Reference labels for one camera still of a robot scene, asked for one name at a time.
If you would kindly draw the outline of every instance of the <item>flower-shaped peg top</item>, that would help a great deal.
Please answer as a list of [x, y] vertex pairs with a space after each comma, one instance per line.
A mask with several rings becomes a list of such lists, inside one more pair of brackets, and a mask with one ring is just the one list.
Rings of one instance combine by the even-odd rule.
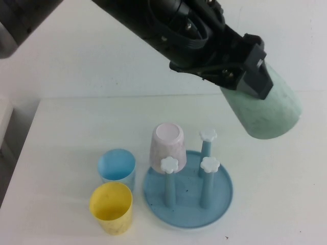
[[213, 142], [217, 138], [215, 129], [205, 129], [200, 132], [200, 137], [203, 141]]
[[167, 157], [161, 160], [161, 170], [167, 174], [172, 174], [178, 170], [178, 160]]
[[218, 171], [220, 162], [215, 157], [204, 157], [200, 166], [206, 173], [215, 173]]

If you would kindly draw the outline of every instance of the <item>pink cup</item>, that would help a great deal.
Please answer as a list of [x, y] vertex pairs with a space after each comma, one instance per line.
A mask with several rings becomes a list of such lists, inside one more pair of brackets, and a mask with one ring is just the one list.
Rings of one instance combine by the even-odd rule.
[[151, 167], [158, 173], [164, 174], [160, 165], [161, 160], [166, 157], [178, 160], [178, 171], [186, 165], [184, 133], [177, 124], [164, 123], [153, 130], [150, 148]]

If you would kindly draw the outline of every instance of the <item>table surface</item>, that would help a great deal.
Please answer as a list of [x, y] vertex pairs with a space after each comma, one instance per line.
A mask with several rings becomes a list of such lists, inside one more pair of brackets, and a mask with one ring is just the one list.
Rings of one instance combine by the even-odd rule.
[[[0, 209], [0, 244], [327, 244], [327, 92], [299, 97], [300, 122], [272, 140], [248, 136], [222, 95], [43, 100]], [[200, 130], [217, 130], [212, 155], [234, 197], [206, 228], [170, 227], [145, 203], [151, 133], [164, 121], [181, 125], [191, 150]], [[88, 211], [97, 161], [113, 148], [137, 160], [133, 224], [116, 237]]]

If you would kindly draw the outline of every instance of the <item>black robotic arm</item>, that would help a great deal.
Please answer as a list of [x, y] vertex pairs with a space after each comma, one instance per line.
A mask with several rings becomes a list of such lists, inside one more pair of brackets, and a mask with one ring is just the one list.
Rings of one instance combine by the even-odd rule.
[[[238, 35], [216, 0], [92, 0], [170, 68], [264, 100], [273, 83], [259, 36]], [[0, 0], [0, 57], [10, 56], [62, 0]]]

